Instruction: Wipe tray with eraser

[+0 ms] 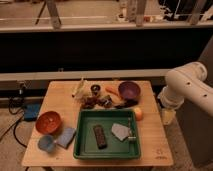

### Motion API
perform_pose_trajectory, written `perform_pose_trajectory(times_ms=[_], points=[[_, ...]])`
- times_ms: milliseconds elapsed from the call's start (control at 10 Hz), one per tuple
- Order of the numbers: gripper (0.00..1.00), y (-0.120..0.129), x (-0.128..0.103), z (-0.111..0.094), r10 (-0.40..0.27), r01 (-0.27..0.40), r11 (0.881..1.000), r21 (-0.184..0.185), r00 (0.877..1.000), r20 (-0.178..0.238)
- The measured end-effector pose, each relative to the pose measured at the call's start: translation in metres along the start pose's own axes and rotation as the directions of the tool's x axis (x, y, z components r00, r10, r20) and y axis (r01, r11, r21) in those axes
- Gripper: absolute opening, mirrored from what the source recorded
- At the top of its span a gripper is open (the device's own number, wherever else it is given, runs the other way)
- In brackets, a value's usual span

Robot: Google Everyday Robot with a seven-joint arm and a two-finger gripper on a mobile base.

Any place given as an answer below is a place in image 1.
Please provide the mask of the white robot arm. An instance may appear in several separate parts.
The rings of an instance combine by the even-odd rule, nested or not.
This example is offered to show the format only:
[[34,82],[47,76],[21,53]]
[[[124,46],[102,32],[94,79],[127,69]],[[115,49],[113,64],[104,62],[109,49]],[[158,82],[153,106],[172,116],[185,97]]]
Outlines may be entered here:
[[204,83],[206,78],[207,69],[201,62],[191,62],[166,73],[166,85],[157,96],[164,125],[172,122],[185,99],[213,117],[213,87]]

